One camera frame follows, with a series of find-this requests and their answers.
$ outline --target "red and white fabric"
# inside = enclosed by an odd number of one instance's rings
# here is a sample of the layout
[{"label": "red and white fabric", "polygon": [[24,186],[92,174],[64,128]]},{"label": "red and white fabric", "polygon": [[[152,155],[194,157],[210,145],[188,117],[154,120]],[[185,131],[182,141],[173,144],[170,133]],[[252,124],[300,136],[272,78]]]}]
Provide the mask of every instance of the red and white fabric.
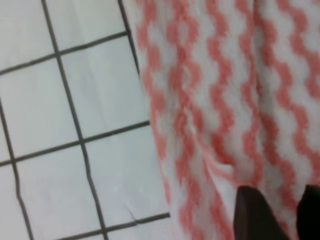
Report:
[{"label": "red and white fabric", "polygon": [[320,184],[320,1],[124,0],[177,240],[232,240],[239,185],[298,239]]}]

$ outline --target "towel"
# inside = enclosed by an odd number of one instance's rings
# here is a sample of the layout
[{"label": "towel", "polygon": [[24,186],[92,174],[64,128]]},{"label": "towel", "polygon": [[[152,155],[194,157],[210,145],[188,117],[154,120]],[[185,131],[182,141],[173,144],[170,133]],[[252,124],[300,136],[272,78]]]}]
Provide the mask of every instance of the towel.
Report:
[{"label": "towel", "polygon": [[233,240],[236,193],[290,239],[320,184],[320,1],[124,0],[177,240]]}]

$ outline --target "wavy striped fabric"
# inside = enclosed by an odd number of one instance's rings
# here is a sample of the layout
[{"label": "wavy striped fabric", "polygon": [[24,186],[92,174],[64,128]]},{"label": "wavy striped fabric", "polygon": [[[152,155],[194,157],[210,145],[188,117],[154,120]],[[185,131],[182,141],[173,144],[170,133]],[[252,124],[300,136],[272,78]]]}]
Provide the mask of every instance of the wavy striped fabric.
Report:
[{"label": "wavy striped fabric", "polygon": [[298,239],[320,184],[320,1],[124,0],[177,240],[232,240],[239,185]]}]

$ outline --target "black object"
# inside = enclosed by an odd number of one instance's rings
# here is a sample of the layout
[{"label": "black object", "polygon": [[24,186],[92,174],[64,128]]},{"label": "black object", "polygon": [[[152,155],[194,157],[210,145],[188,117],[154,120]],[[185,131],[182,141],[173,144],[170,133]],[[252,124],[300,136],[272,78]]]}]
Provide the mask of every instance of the black object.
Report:
[{"label": "black object", "polygon": [[[307,185],[297,207],[300,240],[320,240],[320,187]],[[288,240],[261,192],[240,186],[233,220],[235,240]]]},{"label": "black object", "polygon": [[300,240],[320,240],[320,187],[307,185],[297,208]]},{"label": "black object", "polygon": [[289,240],[259,190],[240,186],[233,220],[235,240]]}]

